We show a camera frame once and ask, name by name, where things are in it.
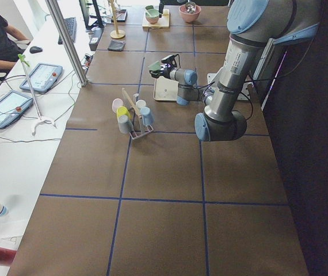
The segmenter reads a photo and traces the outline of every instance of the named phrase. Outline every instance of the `monitor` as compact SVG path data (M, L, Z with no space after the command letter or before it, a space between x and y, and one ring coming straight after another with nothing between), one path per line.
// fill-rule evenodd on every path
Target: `monitor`
M85 22L86 30L91 30L93 27L104 27L96 0L92 0L92 4L89 2L89 0L79 0L79 5L81 7L81 12L83 15L83 21ZM90 15L89 9L91 5L94 6L96 16ZM95 18L96 21L90 23L90 18Z

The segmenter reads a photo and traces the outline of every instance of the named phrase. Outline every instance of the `blue cup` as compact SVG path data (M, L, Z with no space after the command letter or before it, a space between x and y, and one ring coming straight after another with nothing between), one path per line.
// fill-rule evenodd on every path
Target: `blue cup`
M154 122L154 117L151 114L151 110L148 107L143 107L140 109L140 113L142 115L142 121L143 124L148 126L148 125L152 125Z

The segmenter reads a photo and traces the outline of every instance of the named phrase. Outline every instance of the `wooden stand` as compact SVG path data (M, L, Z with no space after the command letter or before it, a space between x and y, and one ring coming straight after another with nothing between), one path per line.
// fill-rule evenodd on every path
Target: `wooden stand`
M115 30L110 33L110 37L113 39L122 39L123 37L125 37L125 32L123 30L118 30L116 7L114 5L114 0L109 0L109 3L110 3L110 6L112 7L113 21L114 21L114 27L115 27Z

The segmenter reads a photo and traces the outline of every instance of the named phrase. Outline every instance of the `table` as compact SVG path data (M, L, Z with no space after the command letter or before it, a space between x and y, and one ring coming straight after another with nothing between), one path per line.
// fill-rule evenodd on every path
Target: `table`
M85 32L82 18L78 17L78 31L75 47L79 58L86 53L92 54L89 49L89 38ZM73 74L72 65L63 45L58 45L58 31L51 17L25 50L26 60L30 63L30 71L39 62L58 64L63 66L63 74L56 87L37 98L41 113L57 119L56 128L41 124L36 128L36 135L31 135L31 126L37 117L33 106L25 113L24 118L14 125L0 131L0 137L13 141L40 140L32 143L11 143L0 139L0 202L9 209L9 214L0 217L0 246L17 249L28 220L32 214L36 200L43 186L50 168L60 138L64 132L67 119L71 113L74 101L77 99L80 86ZM31 46L41 46L43 52L30 54ZM22 64L17 62L7 77L24 75ZM20 91L19 85L24 78L9 80L12 89ZM0 85L0 98L10 90L5 83ZM0 275L6 275L8 267L0 266Z
M227 48L227 7L194 24L169 9L169 29L143 30L129 7L123 52L106 50L106 27L8 276L308 275L260 105L244 137L200 143L201 102L153 100L149 64L179 53L203 85ZM119 132L122 88L147 101L154 133Z

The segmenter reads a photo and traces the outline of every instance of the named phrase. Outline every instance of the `yellow cup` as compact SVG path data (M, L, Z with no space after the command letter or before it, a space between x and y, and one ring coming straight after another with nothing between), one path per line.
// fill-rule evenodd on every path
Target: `yellow cup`
M119 118L122 115L127 115L129 119L131 119L131 114L129 113L128 109L125 106L120 106L117 109L117 118Z

